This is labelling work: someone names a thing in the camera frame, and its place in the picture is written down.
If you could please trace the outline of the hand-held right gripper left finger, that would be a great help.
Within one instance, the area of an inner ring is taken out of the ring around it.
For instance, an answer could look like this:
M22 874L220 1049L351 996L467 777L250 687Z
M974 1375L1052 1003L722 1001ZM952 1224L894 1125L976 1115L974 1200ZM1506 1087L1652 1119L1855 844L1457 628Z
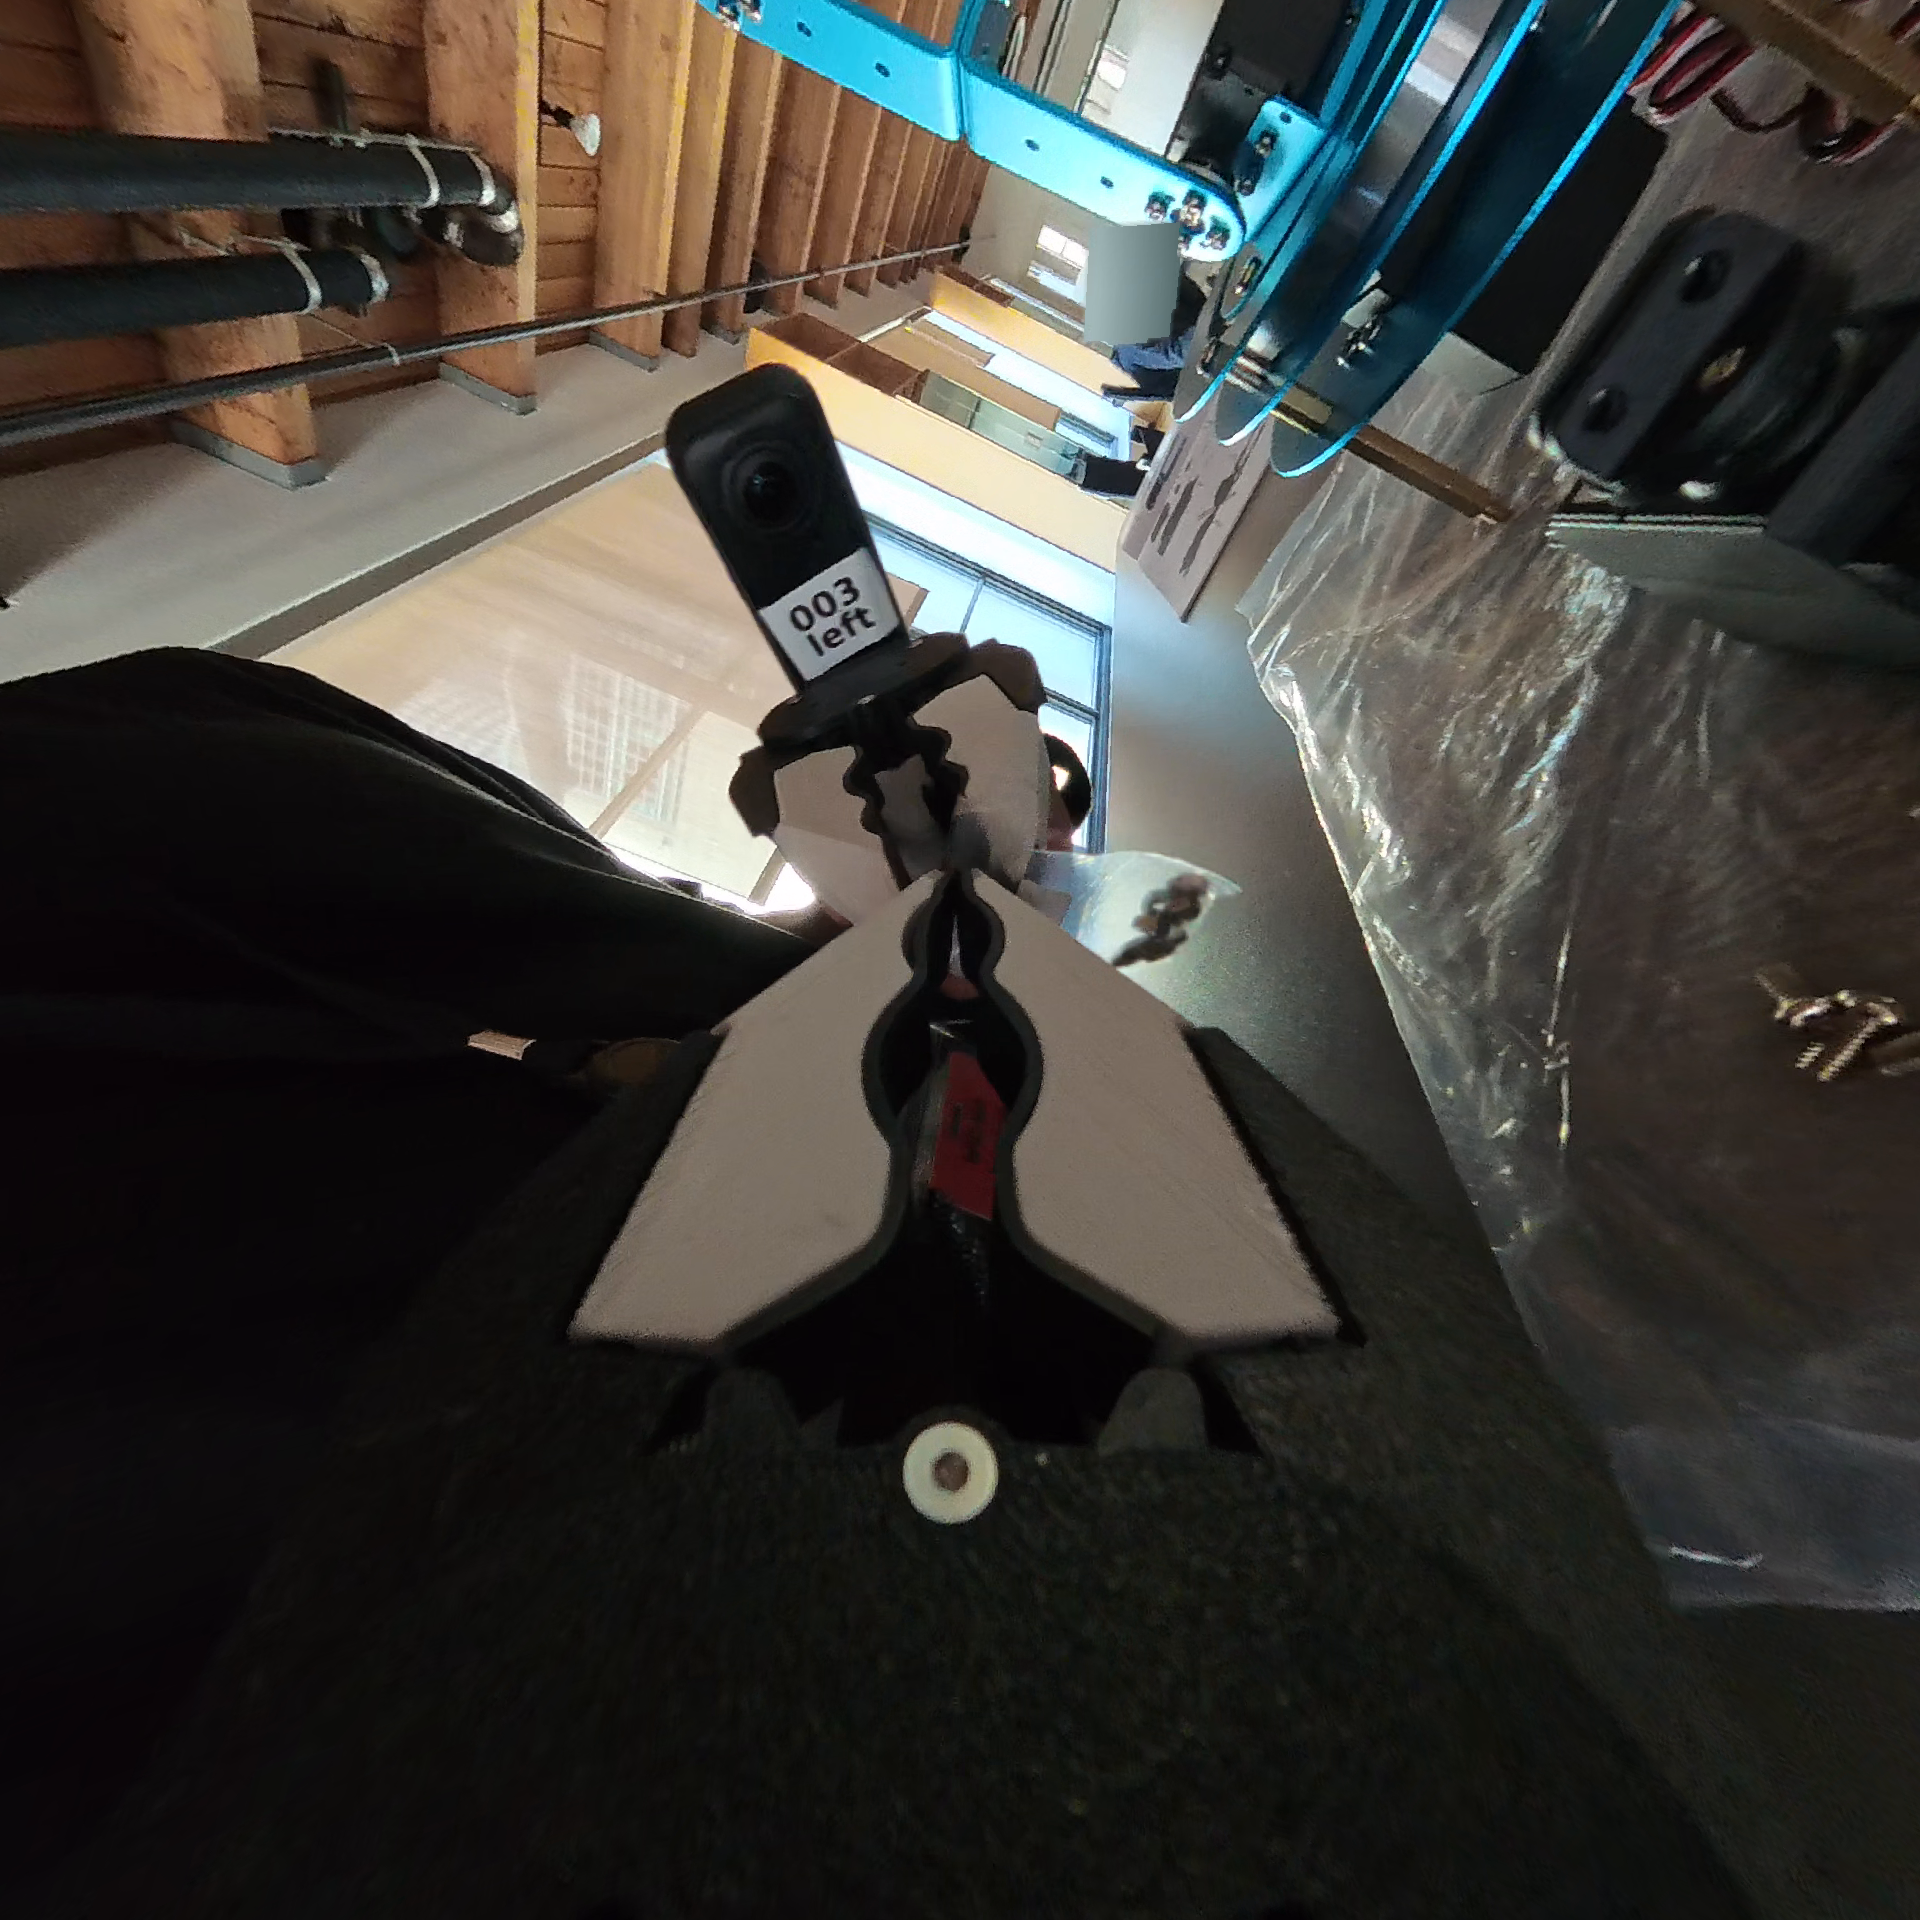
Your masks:
M722 1354L886 1252L946 886L923 875L717 1027L574 1339Z

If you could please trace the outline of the large glass window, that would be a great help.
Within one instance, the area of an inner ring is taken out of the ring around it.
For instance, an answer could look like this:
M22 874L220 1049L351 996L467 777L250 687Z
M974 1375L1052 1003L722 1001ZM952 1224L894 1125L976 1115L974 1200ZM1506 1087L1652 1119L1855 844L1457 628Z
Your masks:
M1008 570L886 524L872 534L914 640L963 636L1026 653L1056 717L1098 736L1109 628L1018 583ZM279 661L392 716L423 738L514 775L651 888L769 916L757 888L779 863L733 804L744 753L777 764L853 747L854 792L877 801L899 848L896 709L827 738L764 738L792 685L757 629L670 467L645 462L573 496L476 555L451 561L299 642Z

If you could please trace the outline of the black servo motor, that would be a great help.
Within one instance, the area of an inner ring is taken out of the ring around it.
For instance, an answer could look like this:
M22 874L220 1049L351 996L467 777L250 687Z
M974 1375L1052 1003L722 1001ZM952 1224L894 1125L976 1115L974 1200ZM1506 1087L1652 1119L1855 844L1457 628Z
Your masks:
M1548 517L1558 552L1748 644L1917 669L1917 302L1856 306L1813 244L1695 212L1530 427L1597 493Z

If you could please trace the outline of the loose silver screws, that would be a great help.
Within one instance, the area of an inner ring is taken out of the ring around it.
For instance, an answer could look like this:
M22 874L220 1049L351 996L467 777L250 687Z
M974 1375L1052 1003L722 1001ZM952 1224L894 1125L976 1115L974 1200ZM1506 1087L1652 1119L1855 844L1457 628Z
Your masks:
M1918 1076L1918 1022L1900 997L1862 988L1814 991L1779 963L1754 972L1752 983L1766 996L1772 1023L1792 1039L1792 1070L1814 1083L1858 1074Z

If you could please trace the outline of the blue toy robot arm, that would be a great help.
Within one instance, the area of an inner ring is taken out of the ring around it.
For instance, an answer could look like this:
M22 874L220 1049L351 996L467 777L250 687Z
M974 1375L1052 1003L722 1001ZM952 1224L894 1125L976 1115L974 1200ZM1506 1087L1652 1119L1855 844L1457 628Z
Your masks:
M1212 263L1177 412L1269 426L1304 476L1366 427L1535 227L1655 57L1660 2L1341 4L1309 97L1260 101L1195 169L1002 67L1008 4L943 33L842 2L704 4L744 42L1110 227Z

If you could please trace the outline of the person's black clothing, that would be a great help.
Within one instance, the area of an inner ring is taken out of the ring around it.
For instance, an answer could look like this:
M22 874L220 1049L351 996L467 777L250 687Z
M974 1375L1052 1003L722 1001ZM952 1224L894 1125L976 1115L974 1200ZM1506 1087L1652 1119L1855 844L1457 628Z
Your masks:
M366 1348L805 936L303 669L3 691L4 1916L129 1795Z

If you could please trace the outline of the large clear plastic bag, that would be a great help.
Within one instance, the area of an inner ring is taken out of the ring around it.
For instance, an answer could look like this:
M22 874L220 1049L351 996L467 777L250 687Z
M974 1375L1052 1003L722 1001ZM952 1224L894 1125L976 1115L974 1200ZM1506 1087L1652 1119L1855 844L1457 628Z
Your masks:
M1917 1612L1917 1071L1820 1081L1760 973L1917 1018L1917 674L1740 644L1548 544L1526 392L1341 457L1251 638L1548 1367L1682 1604Z

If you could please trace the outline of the assembly instruction manual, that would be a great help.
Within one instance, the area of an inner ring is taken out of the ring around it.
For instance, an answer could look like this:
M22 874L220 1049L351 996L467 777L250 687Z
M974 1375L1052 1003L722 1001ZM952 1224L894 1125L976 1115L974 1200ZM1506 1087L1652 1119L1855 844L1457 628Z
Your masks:
M1265 441L1225 444L1212 426L1169 433L1122 528L1133 559L1177 619L1189 619L1266 465Z

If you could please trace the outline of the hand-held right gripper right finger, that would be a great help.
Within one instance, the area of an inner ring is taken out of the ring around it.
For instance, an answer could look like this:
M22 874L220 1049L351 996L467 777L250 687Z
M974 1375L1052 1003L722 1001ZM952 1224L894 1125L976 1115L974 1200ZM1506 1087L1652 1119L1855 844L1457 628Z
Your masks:
M999 882L968 880L965 902L976 981L1021 1049L996 1176L1023 1258L1164 1349L1332 1337L1332 1297L1187 1022Z

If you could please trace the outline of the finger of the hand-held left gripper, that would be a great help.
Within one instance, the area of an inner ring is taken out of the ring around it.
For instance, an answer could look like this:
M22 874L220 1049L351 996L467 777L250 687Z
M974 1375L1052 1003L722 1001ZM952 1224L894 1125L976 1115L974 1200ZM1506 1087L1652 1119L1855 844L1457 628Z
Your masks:
M857 925L902 893L923 893L883 829L877 799L854 790L857 751L834 746L777 764L766 746L741 756L733 810L769 839L810 889L816 905Z
M1045 849L1052 769L1039 714L988 676L949 685L908 717L896 765L896 874L974 869L1021 886Z

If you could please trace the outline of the thin metal ceiling rail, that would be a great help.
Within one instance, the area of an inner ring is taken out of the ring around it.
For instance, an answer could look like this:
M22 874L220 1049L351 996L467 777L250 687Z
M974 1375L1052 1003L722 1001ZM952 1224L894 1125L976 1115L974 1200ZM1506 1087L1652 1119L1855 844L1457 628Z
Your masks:
M571 331L606 329L615 323L665 320L689 307L718 302L748 302L774 291L803 289L812 275L840 275L891 267L923 267L951 258L963 258L972 246L972 227L954 237L916 248L874 251L848 258L832 265L805 267L792 274L758 274L746 280L704 286L685 293L660 293L645 299L624 299L604 306L576 306L550 315L535 315L512 323L445 331L412 344L352 341L318 354L303 354L280 361L250 366L235 372L205 374L184 380L166 380L142 388L116 388L96 396L60 396L8 406L3 412L3 448L36 445L96 429L132 426L147 420L184 416L216 403L231 403L288 392L292 388L325 386L375 372L400 372L416 366L439 366L462 354L488 351L518 344L536 344Z

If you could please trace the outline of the black ceiling pipe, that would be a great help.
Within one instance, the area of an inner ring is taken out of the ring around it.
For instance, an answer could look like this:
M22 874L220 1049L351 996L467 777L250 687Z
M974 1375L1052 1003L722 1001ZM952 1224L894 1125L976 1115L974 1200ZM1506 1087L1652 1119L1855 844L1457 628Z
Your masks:
M3 131L3 214L394 209L473 263L522 260L514 180L419 134L276 129L262 139Z
M197 323L301 318L391 295L360 250L269 250L3 272L3 344L35 345Z

